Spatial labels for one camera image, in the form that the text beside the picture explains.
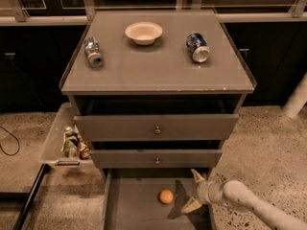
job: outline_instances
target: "drawer handle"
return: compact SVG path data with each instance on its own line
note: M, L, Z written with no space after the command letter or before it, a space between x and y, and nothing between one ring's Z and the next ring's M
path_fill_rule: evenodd
M55 166L79 166L79 161L57 161Z
M155 127L155 130L154 130L154 134L159 135L159 134L161 134L161 133L162 133L162 130L160 129L160 127L159 127L159 126L156 126L156 127Z
M160 164L160 159L159 159L158 157L156 157L154 163L155 163L156 165L159 165L159 164Z

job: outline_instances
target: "soda can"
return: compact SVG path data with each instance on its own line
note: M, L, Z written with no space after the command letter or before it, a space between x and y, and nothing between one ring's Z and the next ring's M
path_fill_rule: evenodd
M78 149L79 149L79 157L84 160L84 159L88 159L89 158L89 152L90 149L88 147L88 145L86 144L86 142L83 140L82 136L78 133L78 140L79 140L79 144L78 144Z
M201 34L189 34L186 39L186 46L195 62L205 62L210 55L210 48Z
M102 67L104 58L100 53L99 43L95 37L90 36L83 42L84 53L88 59L89 65L93 68Z
M77 157L78 152L78 137L75 130L68 126L64 131L64 144L62 151L65 154L65 157Z

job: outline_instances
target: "blue soda can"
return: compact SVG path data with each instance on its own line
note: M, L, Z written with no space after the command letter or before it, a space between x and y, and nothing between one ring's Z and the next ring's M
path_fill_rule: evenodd
M186 46L195 62L207 61L211 52L201 34L189 34L186 39Z

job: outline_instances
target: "speckled floor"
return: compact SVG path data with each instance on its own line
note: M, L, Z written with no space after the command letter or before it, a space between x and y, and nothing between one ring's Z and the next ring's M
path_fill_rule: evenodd
M213 178L238 179L259 197L307 221L307 106L290 119L279 106L243 107ZM39 156L56 113L1 114L0 126L20 141L13 157L0 151L0 192L29 192L40 168ZM6 152L17 144L0 128ZM104 180L94 167L44 177L24 229L99 229ZM218 230L269 229L251 213L214 206ZM0 202L0 229L12 229L19 208Z

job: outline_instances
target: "black cable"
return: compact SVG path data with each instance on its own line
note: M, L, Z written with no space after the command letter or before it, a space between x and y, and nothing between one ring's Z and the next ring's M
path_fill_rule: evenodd
M5 152L0 144L0 149L1 151L3 151L4 154L8 155L8 156L15 156L19 153L19 150L20 150L20 143L19 143L19 140L12 134L10 133L9 131L7 131L5 128L3 128L2 126L0 126L3 130L5 130L9 135L11 135L16 141L17 141L17 144L18 144L18 149L17 149L17 152L15 153L12 153L12 154L9 154L7 152Z

